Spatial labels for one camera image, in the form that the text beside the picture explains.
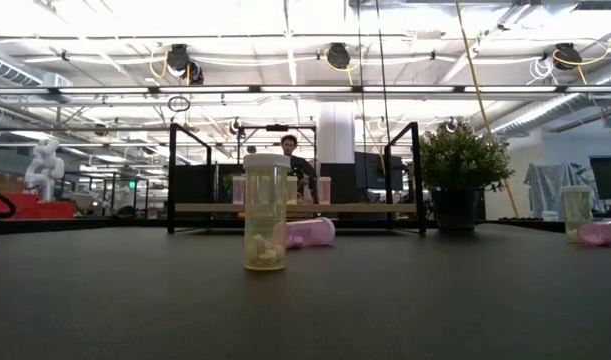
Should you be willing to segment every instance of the white cap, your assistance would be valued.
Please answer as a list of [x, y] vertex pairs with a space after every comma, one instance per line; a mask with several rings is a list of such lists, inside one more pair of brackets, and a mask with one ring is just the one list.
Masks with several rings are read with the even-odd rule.
[[561, 186], [561, 192], [592, 192], [592, 188], [589, 186]]
[[289, 156], [278, 154], [249, 154], [243, 159], [243, 168], [250, 167], [284, 167], [290, 168]]

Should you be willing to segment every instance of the wooden plank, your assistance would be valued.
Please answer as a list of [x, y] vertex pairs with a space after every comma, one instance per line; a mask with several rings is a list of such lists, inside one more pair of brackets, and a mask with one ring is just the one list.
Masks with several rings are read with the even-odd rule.
[[[176, 212], [244, 212], [245, 205], [176, 204]], [[416, 213], [416, 204], [287, 205], [288, 213]]]

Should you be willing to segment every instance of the table surface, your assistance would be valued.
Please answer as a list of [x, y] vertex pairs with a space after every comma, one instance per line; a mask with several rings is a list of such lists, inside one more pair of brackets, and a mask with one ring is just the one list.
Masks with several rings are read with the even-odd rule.
[[259, 274], [241, 235], [0, 236], [0, 359], [611, 360], [611, 249], [494, 225], [336, 241]]

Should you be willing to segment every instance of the man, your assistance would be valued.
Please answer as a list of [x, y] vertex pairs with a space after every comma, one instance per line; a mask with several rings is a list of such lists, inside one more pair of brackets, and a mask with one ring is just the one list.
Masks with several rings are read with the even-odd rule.
[[296, 147], [298, 146], [298, 142], [294, 135], [285, 135], [281, 138], [281, 147], [283, 148], [283, 155], [289, 156], [290, 165], [292, 170], [296, 170], [300, 172], [298, 178], [298, 193], [303, 196], [303, 190], [305, 185], [309, 186], [309, 189], [312, 193], [312, 198], [315, 203], [318, 203], [317, 191], [316, 191], [316, 171], [314, 167], [310, 165], [307, 160], [292, 155]]

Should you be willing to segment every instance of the red object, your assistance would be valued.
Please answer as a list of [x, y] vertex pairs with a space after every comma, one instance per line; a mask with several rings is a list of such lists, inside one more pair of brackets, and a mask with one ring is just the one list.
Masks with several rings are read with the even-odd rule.
[[[35, 194], [5, 194], [16, 205], [16, 215], [10, 219], [71, 219], [76, 211], [71, 202], [39, 203]], [[0, 201], [0, 212], [7, 211]]]

